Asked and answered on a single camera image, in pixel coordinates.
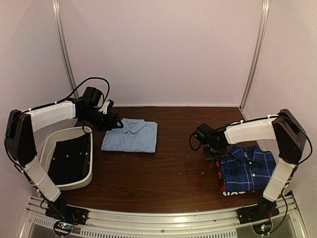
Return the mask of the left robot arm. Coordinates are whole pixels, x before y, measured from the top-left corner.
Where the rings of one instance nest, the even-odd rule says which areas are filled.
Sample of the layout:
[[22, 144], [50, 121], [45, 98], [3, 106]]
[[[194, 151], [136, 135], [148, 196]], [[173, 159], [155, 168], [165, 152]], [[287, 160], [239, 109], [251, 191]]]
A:
[[71, 216], [71, 209], [58, 201], [61, 190], [49, 177], [38, 156], [38, 132], [68, 120], [87, 121], [96, 130], [109, 131], [123, 128], [123, 122], [112, 111], [113, 100], [100, 104], [101, 93], [88, 87], [83, 96], [55, 101], [26, 110], [12, 110], [9, 113], [4, 133], [4, 147], [14, 166], [26, 177], [45, 200], [54, 203], [52, 212], [60, 220]]

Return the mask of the red black shirt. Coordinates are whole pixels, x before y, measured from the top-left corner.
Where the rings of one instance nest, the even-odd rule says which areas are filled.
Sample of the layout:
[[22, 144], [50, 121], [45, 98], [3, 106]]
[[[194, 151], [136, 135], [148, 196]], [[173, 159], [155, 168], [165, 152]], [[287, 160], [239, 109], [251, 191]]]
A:
[[225, 195], [234, 195], [255, 192], [254, 180], [250, 172], [250, 161], [228, 155], [225, 159], [216, 162], [221, 191]]

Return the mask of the light blue long sleeve shirt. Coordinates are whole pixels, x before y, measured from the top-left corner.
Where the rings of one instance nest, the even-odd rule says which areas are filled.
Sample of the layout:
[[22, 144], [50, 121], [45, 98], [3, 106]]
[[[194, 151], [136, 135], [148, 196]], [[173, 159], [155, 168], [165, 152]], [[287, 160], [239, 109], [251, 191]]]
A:
[[101, 144], [102, 151], [155, 153], [158, 124], [143, 119], [122, 120], [123, 128], [107, 131]]

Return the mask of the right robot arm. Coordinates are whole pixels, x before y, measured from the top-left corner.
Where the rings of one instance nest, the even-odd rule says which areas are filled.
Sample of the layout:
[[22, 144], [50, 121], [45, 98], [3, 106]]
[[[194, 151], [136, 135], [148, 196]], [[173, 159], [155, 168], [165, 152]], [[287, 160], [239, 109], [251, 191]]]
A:
[[[225, 191], [262, 191], [263, 201], [254, 207], [254, 215], [264, 219], [283, 194], [297, 167], [303, 162], [306, 132], [290, 113], [282, 109], [265, 118], [233, 122], [219, 128], [201, 124], [190, 135], [219, 161]], [[258, 146], [239, 147], [238, 143], [258, 140], [276, 141], [279, 159]]]

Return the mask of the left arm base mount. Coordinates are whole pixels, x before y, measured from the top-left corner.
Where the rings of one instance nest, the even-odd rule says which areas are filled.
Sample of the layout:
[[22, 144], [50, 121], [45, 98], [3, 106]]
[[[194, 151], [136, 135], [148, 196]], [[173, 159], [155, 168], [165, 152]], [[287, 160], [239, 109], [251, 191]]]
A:
[[77, 225], [85, 225], [89, 211], [84, 208], [62, 205], [58, 207], [52, 202], [48, 202], [45, 215], [56, 219], [53, 224], [53, 231], [58, 237], [70, 235]]

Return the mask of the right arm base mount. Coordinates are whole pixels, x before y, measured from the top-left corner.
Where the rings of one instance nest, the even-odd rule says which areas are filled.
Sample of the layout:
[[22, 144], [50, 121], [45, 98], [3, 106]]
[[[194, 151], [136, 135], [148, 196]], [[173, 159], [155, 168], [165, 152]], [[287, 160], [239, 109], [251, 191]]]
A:
[[240, 224], [252, 223], [253, 231], [260, 236], [269, 235], [272, 230], [272, 217], [279, 215], [277, 203], [261, 197], [256, 205], [237, 210]]

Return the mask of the blue plaid shirt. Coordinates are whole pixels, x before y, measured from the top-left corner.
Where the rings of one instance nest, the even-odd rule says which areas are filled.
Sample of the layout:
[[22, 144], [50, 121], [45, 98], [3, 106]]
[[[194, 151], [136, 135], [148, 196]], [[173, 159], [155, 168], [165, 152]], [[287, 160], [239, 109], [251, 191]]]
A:
[[262, 151], [259, 146], [233, 146], [219, 161], [222, 190], [230, 193], [264, 191], [275, 167], [270, 151]]

